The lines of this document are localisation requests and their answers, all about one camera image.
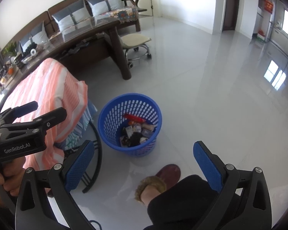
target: pink striped cloth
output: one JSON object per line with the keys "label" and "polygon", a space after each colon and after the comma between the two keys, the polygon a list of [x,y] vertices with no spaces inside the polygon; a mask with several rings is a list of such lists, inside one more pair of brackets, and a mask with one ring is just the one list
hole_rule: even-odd
{"label": "pink striped cloth", "polygon": [[78,81],[61,63],[46,59],[27,78],[20,82],[7,98],[2,111],[21,106],[31,101],[38,102],[38,109],[15,122],[29,122],[56,108],[67,110],[64,122],[47,131],[43,152],[26,156],[24,168],[35,170],[51,169],[56,163],[62,163],[64,153],[56,148],[54,142],[62,142],[73,131],[88,105],[88,86]]}

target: wooden sofa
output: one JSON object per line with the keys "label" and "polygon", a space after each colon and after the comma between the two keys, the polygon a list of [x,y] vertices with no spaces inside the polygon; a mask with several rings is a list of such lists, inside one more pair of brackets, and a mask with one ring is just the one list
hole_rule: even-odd
{"label": "wooden sofa", "polygon": [[[39,16],[37,16],[35,19],[33,19],[31,22],[29,22],[26,26],[24,26],[11,40],[14,42],[20,41],[28,32],[30,32],[36,25],[44,21],[45,24],[45,30],[47,33],[48,38],[51,37],[52,34],[59,31],[58,25],[53,19],[52,15],[56,12],[60,11],[61,9],[65,8],[66,6],[76,2],[78,0],[64,0],[62,2],[59,2],[58,4],[52,6],[48,9],[48,11],[45,11],[41,13]],[[130,0],[132,4],[137,4],[138,0]],[[91,8],[89,7],[87,1],[85,0],[86,7],[91,14]],[[136,21],[130,21],[130,22],[124,22],[121,23],[117,28],[123,28],[123,27],[129,27],[135,25],[136,31],[140,31],[140,23],[139,19]],[[70,55],[62,60],[60,62],[64,64],[69,71],[73,72],[72,68],[74,67],[73,63],[75,60],[77,60],[78,63],[81,64],[81,66],[92,64],[95,62],[98,62],[102,59],[105,59],[109,57],[111,53],[109,52],[109,49],[107,48],[107,44],[105,42],[105,39],[103,37],[96,37],[95,39],[92,39],[90,41],[90,44],[88,47],[80,49],[76,54]]]}

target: dark brown door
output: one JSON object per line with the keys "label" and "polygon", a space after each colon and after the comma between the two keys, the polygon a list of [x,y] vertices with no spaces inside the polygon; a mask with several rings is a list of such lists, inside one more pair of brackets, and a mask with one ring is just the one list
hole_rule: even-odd
{"label": "dark brown door", "polygon": [[226,0],[224,30],[235,30],[239,9],[239,0]]}

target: black pants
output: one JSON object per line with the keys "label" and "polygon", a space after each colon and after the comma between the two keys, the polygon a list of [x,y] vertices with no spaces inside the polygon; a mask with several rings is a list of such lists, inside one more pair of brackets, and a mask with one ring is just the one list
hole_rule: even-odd
{"label": "black pants", "polygon": [[[147,212],[153,225],[144,230],[190,230],[217,194],[198,175],[188,176],[149,203]],[[223,222],[232,215],[239,200],[238,195],[233,197]]]}

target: rolling stool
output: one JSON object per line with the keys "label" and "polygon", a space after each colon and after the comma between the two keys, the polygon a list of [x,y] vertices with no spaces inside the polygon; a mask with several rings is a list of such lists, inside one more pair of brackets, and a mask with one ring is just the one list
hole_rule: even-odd
{"label": "rolling stool", "polygon": [[[146,42],[151,41],[151,38],[144,36],[142,34],[128,34],[120,38],[122,47],[125,49],[125,57],[128,62],[128,67],[132,68],[133,64],[130,62],[131,60],[138,60],[142,58],[143,56],[147,55],[148,59],[151,59],[151,52],[149,51],[148,45],[146,45]],[[142,56],[134,59],[128,59],[128,51],[133,48],[135,52],[139,51],[139,47],[143,47],[146,49],[146,53]]]}

